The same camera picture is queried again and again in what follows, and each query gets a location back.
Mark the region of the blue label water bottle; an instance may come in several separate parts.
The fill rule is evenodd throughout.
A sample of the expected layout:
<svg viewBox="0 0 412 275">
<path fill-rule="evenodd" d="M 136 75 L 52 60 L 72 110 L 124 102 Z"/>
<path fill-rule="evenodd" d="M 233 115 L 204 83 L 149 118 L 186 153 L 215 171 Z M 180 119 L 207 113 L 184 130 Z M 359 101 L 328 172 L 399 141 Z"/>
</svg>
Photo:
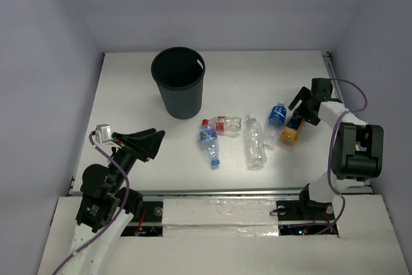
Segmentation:
<svg viewBox="0 0 412 275">
<path fill-rule="evenodd" d="M 283 103 L 278 102 L 271 110 L 264 132 L 264 142 L 269 148 L 274 148 L 283 130 L 287 110 Z"/>
</svg>

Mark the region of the orange juice bottle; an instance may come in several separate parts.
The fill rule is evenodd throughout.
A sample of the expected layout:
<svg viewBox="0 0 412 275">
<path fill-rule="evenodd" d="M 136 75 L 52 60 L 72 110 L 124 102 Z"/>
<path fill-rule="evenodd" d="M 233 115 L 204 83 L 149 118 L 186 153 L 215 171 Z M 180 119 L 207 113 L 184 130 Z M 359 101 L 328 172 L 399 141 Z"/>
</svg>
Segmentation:
<svg viewBox="0 0 412 275">
<path fill-rule="evenodd" d="M 304 123 L 293 124 L 291 117 L 281 132 L 281 135 L 279 137 L 280 142 L 287 146 L 295 145 L 303 126 Z"/>
</svg>

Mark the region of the colourful label blue cap bottle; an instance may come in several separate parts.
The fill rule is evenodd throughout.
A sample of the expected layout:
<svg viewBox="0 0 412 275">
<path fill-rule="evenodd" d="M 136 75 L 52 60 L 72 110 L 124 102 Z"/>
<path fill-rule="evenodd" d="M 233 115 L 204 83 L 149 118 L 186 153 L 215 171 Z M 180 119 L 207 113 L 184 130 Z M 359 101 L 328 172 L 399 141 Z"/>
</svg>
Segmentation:
<svg viewBox="0 0 412 275">
<path fill-rule="evenodd" d="M 200 143 L 207 153 L 210 165 L 218 167 L 220 165 L 220 145 L 217 132 L 210 126 L 203 126 L 199 135 Z"/>
</svg>

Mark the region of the red label clear bottle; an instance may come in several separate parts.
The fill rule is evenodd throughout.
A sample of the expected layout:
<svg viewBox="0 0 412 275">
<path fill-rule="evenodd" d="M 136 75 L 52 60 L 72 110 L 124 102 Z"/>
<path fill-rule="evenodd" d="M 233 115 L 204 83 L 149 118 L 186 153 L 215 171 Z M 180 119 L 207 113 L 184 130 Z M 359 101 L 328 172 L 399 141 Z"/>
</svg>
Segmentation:
<svg viewBox="0 0 412 275">
<path fill-rule="evenodd" d="M 218 135 L 237 137 L 241 132 L 241 118 L 217 116 L 211 119 L 203 119 L 202 124 L 215 129 Z"/>
</svg>

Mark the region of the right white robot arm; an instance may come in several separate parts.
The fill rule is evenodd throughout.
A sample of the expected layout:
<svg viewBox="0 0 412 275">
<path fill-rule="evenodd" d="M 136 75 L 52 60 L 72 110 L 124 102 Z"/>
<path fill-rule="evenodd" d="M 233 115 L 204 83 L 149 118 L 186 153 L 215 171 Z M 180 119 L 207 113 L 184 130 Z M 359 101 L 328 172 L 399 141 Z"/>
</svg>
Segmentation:
<svg viewBox="0 0 412 275">
<path fill-rule="evenodd" d="M 383 128 L 357 118 L 332 91 L 331 79 L 313 78 L 311 87 L 301 88 L 289 105 L 306 123 L 329 125 L 332 135 L 326 172 L 307 184 L 298 200 L 288 202 L 287 220 L 314 220 L 348 187 L 377 178 L 382 171 Z"/>
</svg>

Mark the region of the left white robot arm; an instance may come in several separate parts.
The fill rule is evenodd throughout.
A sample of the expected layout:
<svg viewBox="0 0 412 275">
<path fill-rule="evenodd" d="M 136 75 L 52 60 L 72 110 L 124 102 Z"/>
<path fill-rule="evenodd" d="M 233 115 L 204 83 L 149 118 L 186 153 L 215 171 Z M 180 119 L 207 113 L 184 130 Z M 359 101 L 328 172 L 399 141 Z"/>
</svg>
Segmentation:
<svg viewBox="0 0 412 275">
<path fill-rule="evenodd" d="M 91 145 L 108 164 L 92 164 L 82 174 L 71 253 L 55 274 L 103 274 L 123 234 L 160 235 L 163 203 L 144 201 L 143 194 L 131 188 L 128 174 L 136 161 L 155 159 L 164 136 L 165 131 L 154 128 L 115 133 L 107 124 L 89 134 Z"/>
</svg>

